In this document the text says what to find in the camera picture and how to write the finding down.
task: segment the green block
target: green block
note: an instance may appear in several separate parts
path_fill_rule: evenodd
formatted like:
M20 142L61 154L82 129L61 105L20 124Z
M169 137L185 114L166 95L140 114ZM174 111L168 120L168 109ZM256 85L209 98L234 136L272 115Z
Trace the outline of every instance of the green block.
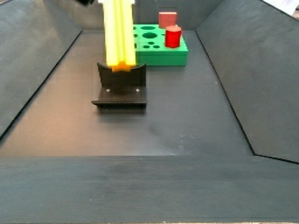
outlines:
M134 24L134 53L137 65L185 66L188 48L181 38L180 47L164 46L164 29L157 24Z

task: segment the hole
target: hole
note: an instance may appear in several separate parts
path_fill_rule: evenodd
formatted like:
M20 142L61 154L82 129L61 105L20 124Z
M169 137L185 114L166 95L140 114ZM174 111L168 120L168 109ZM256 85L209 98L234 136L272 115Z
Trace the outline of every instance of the hole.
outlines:
M153 30L154 27L148 25L148 26L142 26L141 29L149 31L149 30Z
M154 33L152 33L152 32L146 32L146 33L142 35L142 37L144 37L145 39L154 39L154 38L157 37L157 35L156 35Z

